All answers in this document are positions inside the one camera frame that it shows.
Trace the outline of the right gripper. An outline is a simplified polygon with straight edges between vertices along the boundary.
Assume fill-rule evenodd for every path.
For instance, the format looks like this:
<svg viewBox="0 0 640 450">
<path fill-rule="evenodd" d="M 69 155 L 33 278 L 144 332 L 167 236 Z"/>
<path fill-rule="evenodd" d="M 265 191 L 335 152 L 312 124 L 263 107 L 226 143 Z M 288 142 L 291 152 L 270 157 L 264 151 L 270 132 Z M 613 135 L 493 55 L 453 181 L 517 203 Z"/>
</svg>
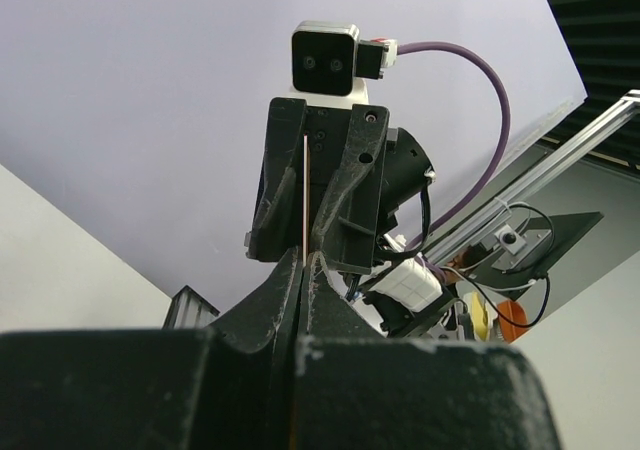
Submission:
<svg viewBox="0 0 640 450">
<path fill-rule="evenodd" d="M 381 262 L 416 256 L 423 239 L 391 250 L 382 237 L 397 226 L 396 211 L 414 195 L 422 198 L 422 230 L 429 230 L 427 188 L 433 167 L 409 132 L 388 123 L 389 110 L 383 106 L 306 111 L 303 99 L 272 99 L 247 256 L 277 262 L 302 243 L 304 129 L 310 156 L 310 251 L 321 253 L 332 270 L 359 275 Z"/>
</svg>

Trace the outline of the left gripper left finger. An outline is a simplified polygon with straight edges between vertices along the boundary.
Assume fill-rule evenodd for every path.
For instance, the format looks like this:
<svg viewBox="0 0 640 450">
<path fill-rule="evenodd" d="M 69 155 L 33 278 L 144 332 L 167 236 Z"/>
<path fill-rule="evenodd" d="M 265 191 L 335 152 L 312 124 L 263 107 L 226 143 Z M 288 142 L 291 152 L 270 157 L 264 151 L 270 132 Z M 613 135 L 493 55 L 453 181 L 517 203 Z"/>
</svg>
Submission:
<svg viewBox="0 0 640 450">
<path fill-rule="evenodd" d="M 5 449 L 287 449 L 303 261 L 200 329 L 1 337 Z"/>
</svg>

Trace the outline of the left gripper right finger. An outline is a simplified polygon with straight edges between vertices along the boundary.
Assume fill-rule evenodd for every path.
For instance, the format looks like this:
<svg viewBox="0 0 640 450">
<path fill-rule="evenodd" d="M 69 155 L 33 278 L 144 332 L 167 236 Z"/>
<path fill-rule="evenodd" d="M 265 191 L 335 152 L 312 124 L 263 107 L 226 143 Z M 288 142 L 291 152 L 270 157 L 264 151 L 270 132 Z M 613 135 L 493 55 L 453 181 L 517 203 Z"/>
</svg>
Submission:
<svg viewBox="0 0 640 450">
<path fill-rule="evenodd" d="M 298 449 L 558 449 L 543 384 L 501 343 L 387 339 L 312 254 L 301 287 L 294 384 Z"/>
</svg>

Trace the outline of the gold card from bin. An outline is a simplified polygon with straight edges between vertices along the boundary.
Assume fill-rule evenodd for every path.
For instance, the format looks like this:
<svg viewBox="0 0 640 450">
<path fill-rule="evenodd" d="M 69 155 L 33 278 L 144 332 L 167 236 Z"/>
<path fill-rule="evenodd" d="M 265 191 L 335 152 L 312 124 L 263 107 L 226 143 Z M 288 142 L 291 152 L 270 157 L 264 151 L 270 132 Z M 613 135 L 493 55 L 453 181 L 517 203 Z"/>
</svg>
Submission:
<svg viewBox="0 0 640 450">
<path fill-rule="evenodd" d="M 302 263 L 306 267 L 308 259 L 309 226 L 309 145 L 308 134 L 303 135 L 303 185 L 302 185 Z"/>
</svg>

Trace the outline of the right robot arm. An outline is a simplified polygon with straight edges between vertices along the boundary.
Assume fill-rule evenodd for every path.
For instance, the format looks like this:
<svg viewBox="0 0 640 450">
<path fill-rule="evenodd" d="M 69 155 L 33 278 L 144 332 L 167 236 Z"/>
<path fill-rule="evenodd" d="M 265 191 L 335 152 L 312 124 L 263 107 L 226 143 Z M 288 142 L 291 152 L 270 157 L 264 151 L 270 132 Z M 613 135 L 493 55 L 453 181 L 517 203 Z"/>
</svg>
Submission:
<svg viewBox="0 0 640 450">
<path fill-rule="evenodd" d="M 414 196 L 429 232 L 434 178 L 421 145 L 390 127 L 386 108 L 274 98 L 247 255 L 276 262 L 293 247 L 320 253 L 350 292 L 376 309 L 387 336 L 428 328 L 455 298 L 443 277 L 419 262 L 422 243 L 389 233 L 399 207 Z"/>
</svg>

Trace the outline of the orange tape roll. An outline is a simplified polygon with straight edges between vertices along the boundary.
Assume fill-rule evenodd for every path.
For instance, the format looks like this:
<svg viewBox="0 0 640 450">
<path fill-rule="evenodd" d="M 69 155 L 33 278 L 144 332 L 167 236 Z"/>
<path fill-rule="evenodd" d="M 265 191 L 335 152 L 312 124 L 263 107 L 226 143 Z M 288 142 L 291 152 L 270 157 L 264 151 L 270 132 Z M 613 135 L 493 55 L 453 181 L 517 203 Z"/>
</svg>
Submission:
<svg viewBox="0 0 640 450">
<path fill-rule="evenodd" d="M 523 307 L 511 300 L 504 300 L 497 304 L 501 313 L 495 320 L 497 335 L 506 343 L 513 343 L 526 332 L 522 325 L 527 324 L 527 316 Z"/>
</svg>

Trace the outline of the aluminium table frame rail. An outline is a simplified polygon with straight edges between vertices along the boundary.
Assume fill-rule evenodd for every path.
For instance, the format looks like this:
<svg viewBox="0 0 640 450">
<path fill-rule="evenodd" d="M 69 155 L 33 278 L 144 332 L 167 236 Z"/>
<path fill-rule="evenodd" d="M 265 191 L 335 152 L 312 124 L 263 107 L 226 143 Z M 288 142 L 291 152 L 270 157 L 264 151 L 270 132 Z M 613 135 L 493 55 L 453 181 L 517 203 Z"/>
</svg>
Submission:
<svg viewBox="0 0 640 450">
<path fill-rule="evenodd" d="M 639 114 L 639 91 L 628 91 L 574 137 L 427 246 L 423 256 L 434 265 L 448 262 L 465 247 L 483 239 L 506 220 L 508 209 L 525 201 Z"/>
</svg>

